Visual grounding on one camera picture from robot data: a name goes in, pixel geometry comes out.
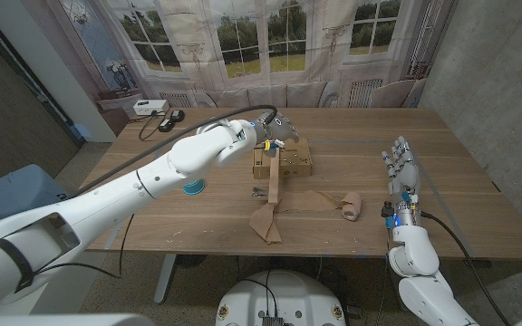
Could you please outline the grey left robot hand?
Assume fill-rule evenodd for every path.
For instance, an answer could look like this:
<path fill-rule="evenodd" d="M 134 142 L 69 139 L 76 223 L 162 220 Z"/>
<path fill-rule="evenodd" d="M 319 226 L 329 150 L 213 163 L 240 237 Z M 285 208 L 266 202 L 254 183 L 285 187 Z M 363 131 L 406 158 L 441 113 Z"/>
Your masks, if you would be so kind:
<path fill-rule="evenodd" d="M 297 143 L 299 135 L 290 119 L 278 113 L 273 120 L 269 120 L 268 113 L 265 112 L 254 122 L 253 127 L 256 132 L 256 144 L 262 145 L 265 153 L 273 158 L 277 149 L 283 149 L 287 140 Z"/>

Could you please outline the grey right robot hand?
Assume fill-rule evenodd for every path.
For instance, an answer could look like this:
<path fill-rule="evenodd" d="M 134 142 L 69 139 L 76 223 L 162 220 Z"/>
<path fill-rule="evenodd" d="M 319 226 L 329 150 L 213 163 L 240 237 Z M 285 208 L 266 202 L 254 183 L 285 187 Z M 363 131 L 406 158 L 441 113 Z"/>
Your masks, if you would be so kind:
<path fill-rule="evenodd" d="M 414 161 L 413 152 L 408 141 L 399 136 L 391 147 L 391 153 L 382 152 L 382 160 L 387 168 L 389 183 L 388 190 L 391 196 L 418 195 L 421 189 L 419 169 Z"/>

